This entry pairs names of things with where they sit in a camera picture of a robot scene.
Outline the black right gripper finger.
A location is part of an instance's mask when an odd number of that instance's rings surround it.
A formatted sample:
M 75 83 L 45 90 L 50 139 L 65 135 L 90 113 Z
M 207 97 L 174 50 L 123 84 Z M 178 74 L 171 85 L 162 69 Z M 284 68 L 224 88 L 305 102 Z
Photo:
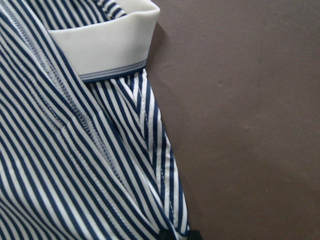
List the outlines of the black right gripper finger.
M 169 229 L 161 229 L 158 240 L 175 240 L 174 233 Z

